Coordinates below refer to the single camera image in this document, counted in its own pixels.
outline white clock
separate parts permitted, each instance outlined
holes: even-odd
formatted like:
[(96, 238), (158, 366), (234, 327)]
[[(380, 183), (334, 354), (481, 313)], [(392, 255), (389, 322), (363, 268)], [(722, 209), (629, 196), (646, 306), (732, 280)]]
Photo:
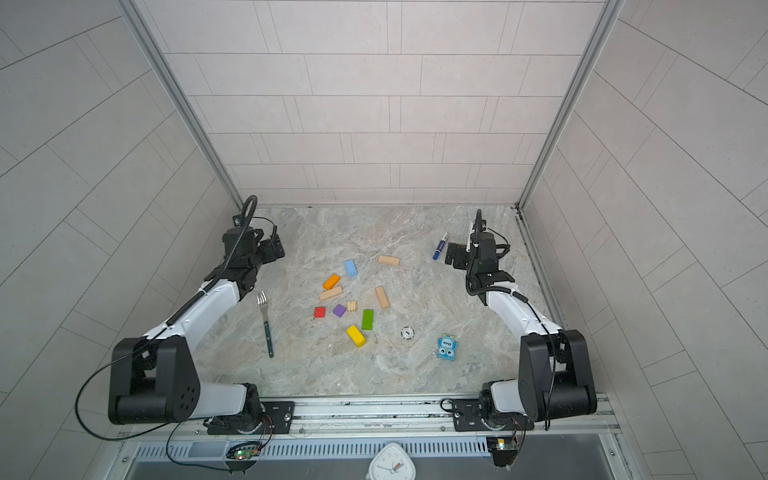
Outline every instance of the white clock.
[(368, 467), (367, 480), (413, 480), (416, 467), (402, 447), (396, 443), (385, 446)]

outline toy block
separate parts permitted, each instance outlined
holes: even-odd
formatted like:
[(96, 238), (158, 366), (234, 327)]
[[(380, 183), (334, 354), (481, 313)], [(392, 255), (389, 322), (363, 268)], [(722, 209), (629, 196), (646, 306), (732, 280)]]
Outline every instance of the toy block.
[(355, 268), (355, 261), (354, 260), (347, 260), (344, 262), (344, 266), (346, 267), (346, 274), (349, 276), (355, 276), (357, 275), (357, 269)]
[(350, 328), (346, 329), (346, 333), (355, 345), (357, 345), (357, 348), (366, 344), (366, 338), (362, 336), (362, 333), (360, 333), (356, 326), (352, 325)]
[(362, 329), (373, 330), (373, 310), (365, 309), (362, 311)]
[(325, 292), (322, 292), (318, 297), (320, 298), (320, 301), (329, 300), (336, 296), (341, 295), (344, 293), (344, 290), (341, 290), (341, 286), (335, 286), (331, 290), (327, 290)]
[(379, 255), (379, 263), (385, 263), (387, 265), (398, 266), (400, 259), (397, 257), (388, 257), (386, 255)]
[(437, 358), (446, 359), (453, 362), (456, 358), (456, 339), (453, 335), (442, 334), (437, 341)]
[(326, 290), (331, 290), (333, 287), (336, 286), (336, 284), (341, 280), (341, 277), (336, 275), (335, 273), (331, 275), (331, 277), (326, 280), (326, 282), (323, 284), (323, 288)]
[(379, 305), (381, 305), (384, 310), (387, 310), (389, 308), (389, 300), (386, 298), (383, 286), (376, 287), (376, 296), (379, 298)]

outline green block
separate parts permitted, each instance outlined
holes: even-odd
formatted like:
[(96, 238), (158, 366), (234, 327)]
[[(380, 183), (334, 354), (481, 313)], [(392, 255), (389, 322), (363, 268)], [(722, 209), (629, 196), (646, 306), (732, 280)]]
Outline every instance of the green block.
[(362, 311), (362, 329), (373, 330), (373, 310)]

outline gray marble surface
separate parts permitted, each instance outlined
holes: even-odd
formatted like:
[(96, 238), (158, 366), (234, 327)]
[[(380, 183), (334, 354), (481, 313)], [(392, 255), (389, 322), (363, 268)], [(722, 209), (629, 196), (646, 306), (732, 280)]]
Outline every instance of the gray marble surface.
[[(286, 256), (262, 267), (256, 289), (269, 300), (275, 356), (269, 358), (261, 312), (250, 294), (203, 338), (195, 352), (205, 381), (253, 382), (262, 396), (471, 392), (482, 383), (517, 376), (519, 342), (501, 319), (466, 294), (464, 271), (432, 260), (444, 232), (464, 243), (477, 207), (332, 207), (259, 209), (278, 225)], [(505, 235), (511, 252), (501, 268), (548, 315), (509, 206), (483, 206), (487, 224)], [(268, 230), (264, 220), (255, 227)], [(399, 266), (378, 263), (399, 257)], [(345, 260), (355, 260), (350, 278)], [(317, 295), (332, 274), (344, 294), (322, 304)], [(382, 310), (374, 289), (384, 286), (391, 306)], [(341, 318), (337, 304), (356, 300)], [(314, 319), (314, 308), (326, 318)], [(373, 309), (373, 330), (362, 330), (363, 309)], [(346, 329), (356, 325), (366, 344), (356, 348)], [(415, 336), (400, 335), (411, 326)], [(435, 356), (438, 338), (453, 335), (456, 360)]]

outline fork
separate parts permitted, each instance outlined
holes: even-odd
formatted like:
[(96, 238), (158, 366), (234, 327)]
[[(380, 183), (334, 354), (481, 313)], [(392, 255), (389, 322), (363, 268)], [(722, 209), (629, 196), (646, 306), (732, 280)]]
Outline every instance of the fork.
[(272, 336), (270, 335), (270, 320), (266, 316), (266, 294), (262, 290), (258, 295), (256, 295), (256, 300), (259, 303), (259, 308), (261, 309), (261, 316), (264, 317), (264, 335), (266, 335), (266, 347), (270, 351), (270, 358), (273, 358), (275, 356), (274, 350), (272, 350)]

